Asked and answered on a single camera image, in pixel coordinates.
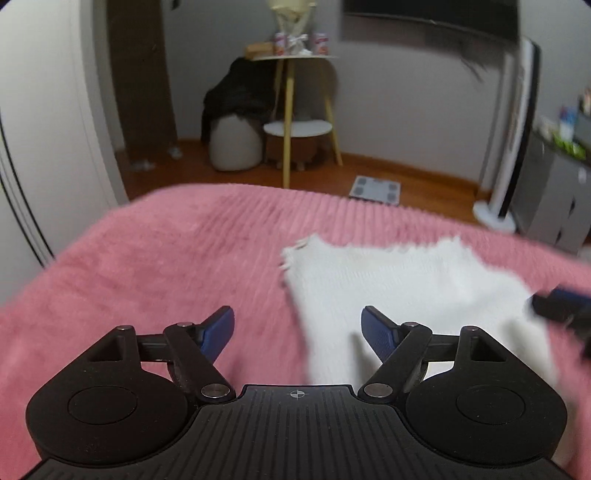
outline white towel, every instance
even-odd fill
[[[397,324],[417,322],[443,335],[479,326],[556,386],[547,330],[527,306],[531,292],[515,274],[484,265],[460,239],[379,249],[334,247],[313,235],[283,257],[314,385],[357,391],[378,369],[361,334],[361,311],[373,305]],[[430,364],[427,375],[449,368]]]

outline bed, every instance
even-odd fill
[[[116,325],[157,333],[230,305],[236,331],[216,366],[235,388],[305,384],[306,345],[282,284],[280,253],[314,232],[336,245],[460,236],[532,290],[562,284],[591,294],[586,264],[417,210],[246,185],[161,190],[110,213],[0,312],[0,478],[20,478],[39,460],[24,421],[30,397]],[[580,346],[559,330],[550,335],[567,388],[577,399],[588,397],[591,375]],[[581,403],[577,426],[570,470],[591,479],[584,468],[591,403]]]

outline white shelf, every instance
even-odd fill
[[[266,124],[263,129],[269,135],[274,137],[283,137],[285,128],[283,122],[271,122]],[[294,121],[291,123],[292,138],[308,138],[326,135],[332,131],[332,124],[324,120]]]
[[[335,59],[334,55],[270,55],[268,57],[255,57],[252,61],[263,60],[294,60],[294,59]]]

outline wall-mounted tv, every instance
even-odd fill
[[[519,39],[518,0],[343,0],[345,14],[414,20],[510,42]]]

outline ribbed black plate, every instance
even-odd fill
[[[250,385],[228,404],[203,407],[170,448],[117,468],[47,460],[30,480],[567,480],[548,460],[481,468],[441,457],[419,443],[389,406],[355,398],[348,387]]]

